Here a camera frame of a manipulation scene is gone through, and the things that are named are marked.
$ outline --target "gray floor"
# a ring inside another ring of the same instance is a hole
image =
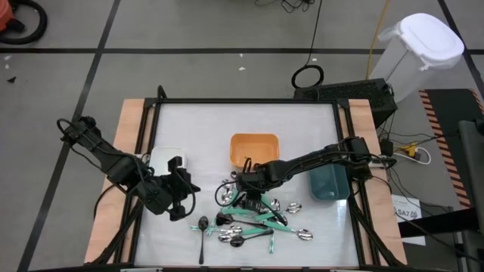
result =
[[[49,15],[45,36],[27,48],[87,48],[88,53],[0,54],[0,264],[16,270],[61,150],[55,120],[70,118],[84,87],[114,0],[38,0]],[[484,48],[483,0],[445,1],[470,49]],[[384,0],[324,0],[315,48],[368,49]],[[394,0],[384,26],[425,12],[445,21],[437,0]],[[307,48],[317,6],[286,14],[273,3],[253,1],[121,0],[106,48]],[[30,23],[36,14],[19,11]],[[377,48],[385,48],[378,43]],[[367,55],[315,54],[324,83],[363,79]],[[162,84],[170,97],[291,97],[292,73],[307,54],[104,54],[84,114],[113,140],[121,103],[154,96]],[[484,56],[473,55],[484,73]],[[17,77],[14,84],[6,82]],[[300,85],[315,81],[307,74]],[[476,88],[461,60],[425,88]],[[399,104],[393,131],[428,133],[417,94]],[[402,183],[425,202],[458,208],[435,142],[429,166],[400,162]],[[103,178],[69,155],[30,269],[81,265],[92,227],[92,209]]]

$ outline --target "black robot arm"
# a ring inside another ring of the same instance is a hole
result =
[[[68,124],[66,128],[62,127],[63,122]],[[168,161],[169,175],[155,176],[154,170],[137,156],[117,150],[106,142],[92,117],[81,116],[72,122],[59,119],[57,126],[64,134],[62,141],[71,148],[74,144],[86,148],[99,161],[97,167],[109,181],[125,194],[138,196],[155,215],[168,212],[170,220],[177,221],[193,212],[195,201],[189,212],[185,212],[181,201],[188,194],[194,198],[194,193],[200,188],[191,183],[187,170],[179,167],[182,165],[181,157]]]
[[[344,165],[352,178],[369,179],[371,177],[368,167],[370,162],[371,154],[364,138],[345,138],[338,144],[331,144],[322,150],[289,161],[276,160],[254,165],[253,171],[246,169],[237,174],[237,190],[247,192],[248,199],[250,199],[255,192],[264,193],[281,186],[295,174],[327,164]]]

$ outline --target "black floor line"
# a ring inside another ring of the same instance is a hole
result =
[[[309,48],[102,48],[102,54],[309,54]],[[374,49],[383,54],[385,49]],[[0,48],[0,54],[97,54],[99,48]],[[363,48],[315,48],[313,54],[369,54]]]
[[[474,54],[484,54],[484,49],[467,49],[469,54],[474,55]]]
[[[382,54],[384,49],[374,49]],[[309,54],[309,48],[106,48],[105,54]],[[370,49],[316,48],[313,54],[369,54]]]
[[[82,88],[79,101],[77,103],[76,109],[74,110],[73,117],[80,115],[84,110],[85,102],[87,101],[89,91],[91,90],[92,81],[94,80],[96,71],[98,70],[99,61],[102,56],[102,49],[106,45],[107,37],[109,36],[109,32],[113,25],[114,17],[116,16],[120,1],[121,0],[114,0],[113,2],[109,17],[107,18],[106,25],[104,26],[101,40],[99,41],[98,49],[96,50],[91,67],[89,68],[88,75],[85,79],[84,87]],[[55,191],[57,190],[59,180],[61,179],[62,171],[64,170],[68,155],[69,145],[63,144],[62,148],[60,149],[60,154],[57,158],[51,180],[49,181],[47,191],[45,192],[44,199],[42,200],[42,204],[40,205],[39,213],[37,214],[36,221],[33,225],[32,231],[30,232],[29,240],[27,241],[26,247],[23,250],[22,258],[20,260],[17,271],[24,272],[29,270],[30,262],[32,261],[33,255],[35,253],[37,243],[39,242],[39,238],[42,233],[45,221],[47,220],[48,211],[51,208],[52,201],[54,200]]]
[[[0,54],[94,54],[96,48],[0,48]]]
[[[482,81],[481,74],[479,73],[479,70],[477,69],[476,64],[474,63],[474,60],[470,55],[470,51],[467,49],[466,43],[462,39],[461,33],[457,28],[457,24],[455,23],[454,18],[452,18],[451,12],[448,9],[447,4],[445,3],[445,0],[439,0],[439,5],[440,5],[440,8],[442,9],[442,12],[444,13],[445,19],[447,20],[448,26],[452,29],[452,31],[455,32],[455,34],[457,34],[457,36],[459,36],[459,38],[461,38],[462,42],[464,43],[464,53],[462,55],[464,56],[464,60],[466,61],[470,74],[472,75],[474,82],[476,83],[477,89],[479,89],[481,96],[484,97],[484,82]]]

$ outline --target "white label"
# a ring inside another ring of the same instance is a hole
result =
[[[408,200],[404,196],[396,196],[392,195],[393,201],[393,208],[395,208],[395,213],[397,215],[402,216],[407,220],[414,220],[418,218],[422,218],[422,211],[418,208],[420,207],[420,201],[418,199],[408,197]],[[404,221],[400,217],[396,217],[398,222]],[[410,238],[402,238],[404,243],[411,243],[415,245],[425,246],[425,237],[410,237]]]

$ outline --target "teal container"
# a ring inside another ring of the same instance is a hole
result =
[[[314,200],[342,200],[349,196],[345,167],[325,165],[309,171],[309,192]]]

